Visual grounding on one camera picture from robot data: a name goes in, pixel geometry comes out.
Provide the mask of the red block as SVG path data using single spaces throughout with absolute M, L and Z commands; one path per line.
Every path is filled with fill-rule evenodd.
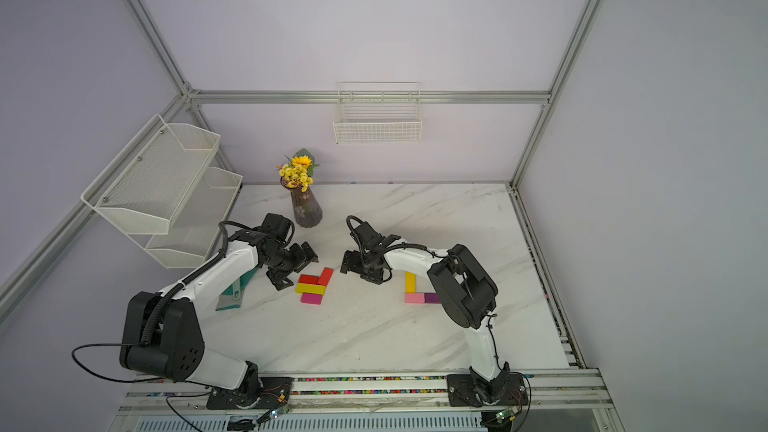
M 299 283 L 300 284 L 306 284 L 306 285 L 318 285 L 319 284 L 319 277 L 318 276 L 302 274 L 299 277 Z
M 325 268 L 320 275 L 320 278 L 318 279 L 317 284 L 320 286 L 327 287 L 332 276 L 333 276 L 334 270 L 331 268 Z

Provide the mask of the pink block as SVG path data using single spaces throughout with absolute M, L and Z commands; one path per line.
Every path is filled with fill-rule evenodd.
M 405 302 L 407 304 L 424 304 L 426 302 L 424 293 L 407 292 L 405 294 Z

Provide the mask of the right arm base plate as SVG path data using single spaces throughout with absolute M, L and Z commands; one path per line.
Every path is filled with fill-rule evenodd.
M 527 385 L 518 373 L 501 373 L 487 381 L 473 374 L 450 374 L 446 377 L 451 407 L 527 406 Z

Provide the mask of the dark glass vase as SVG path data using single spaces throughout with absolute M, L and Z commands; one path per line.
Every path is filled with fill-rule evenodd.
M 322 208 L 310 188 L 305 191 L 301 187 L 292 188 L 290 189 L 290 197 L 295 222 L 298 226 L 312 228 L 322 221 Z

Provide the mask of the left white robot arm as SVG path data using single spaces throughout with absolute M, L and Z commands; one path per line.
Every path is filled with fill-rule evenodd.
M 142 382 L 187 382 L 255 400 L 263 388 L 257 365 L 207 346 L 198 313 L 255 269 L 265 270 L 276 290 L 290 287 L 290 275 L 318 256 L 308 243 L 293 242 L 294 223 L 279 214 L 267 214 L 257 227 L 221 221 L 218 230 L 213 257 L 164 289 L 129 301 L 115 347 L 120 365 Z

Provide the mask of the aluminium frame back bar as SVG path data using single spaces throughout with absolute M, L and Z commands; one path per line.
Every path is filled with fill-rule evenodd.
M 199 104 L 547 104 L 546 91 L 231 91 L 200 90 L 189 98 Z

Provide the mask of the yellow block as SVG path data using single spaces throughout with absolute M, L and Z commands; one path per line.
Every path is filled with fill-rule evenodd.
M 417 280 L 415 274 L 410 272 L 405 274 L 405 287 L 407 294 L 414 294 L 417 292 Z
M 299 294 L 314 294 L 323 296 L 325 294 L 326 287 L 318 284 L 299 283 L 295 291 Z

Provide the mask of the purple block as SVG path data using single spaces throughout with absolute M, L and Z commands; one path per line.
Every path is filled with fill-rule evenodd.
M 440 298 L 437 293 L 425 293 L 424 294 L 424 301 L 428 304 L 439 304 Z

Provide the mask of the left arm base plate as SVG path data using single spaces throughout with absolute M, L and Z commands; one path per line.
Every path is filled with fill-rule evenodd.
M 208 410 L 272 410 L 287 402 L 294 379 L 288 376 L 260 377 L 256 387 L 235 390 L 214 388 L 206 402 Z

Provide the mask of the white two-tier mesh shelf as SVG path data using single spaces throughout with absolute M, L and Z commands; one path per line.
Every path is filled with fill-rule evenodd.
M 215 164 L 220 136 L 152 117 L 81 194 L 96 214 L 166 269 L 215 252 L 242 176 Z

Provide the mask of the yellow flower bouquet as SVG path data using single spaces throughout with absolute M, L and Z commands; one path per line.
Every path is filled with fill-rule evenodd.
M 314 155 L 302 148 L 286 156 L 286 162 L 277 167 L 280 184 L 288 190 L 307 192 L 314 184 L 314 174 L 319 167 Z

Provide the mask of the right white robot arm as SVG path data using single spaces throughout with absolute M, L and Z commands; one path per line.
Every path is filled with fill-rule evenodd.
M 384 236 L 354 215 L 345 222 L 356 248 L 345 252 L 341 271 L 376 285 L 390 281 L 396 271 L 427 278 L 446 315 L 464 330 L 469 380 L 477 400 L 484 405 L 499 403 L 512 372 L 500 362 L 491 324 L 498 287 L 472 252 L 461 244 L 436 249 L 399 235 Z

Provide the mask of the magenta block in pile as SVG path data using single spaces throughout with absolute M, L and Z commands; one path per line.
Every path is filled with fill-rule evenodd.
M 301 302 L 310 305 L 321 305 L 323 300 L 322 294 L 315 293 L 303 293 L 301 295 Z

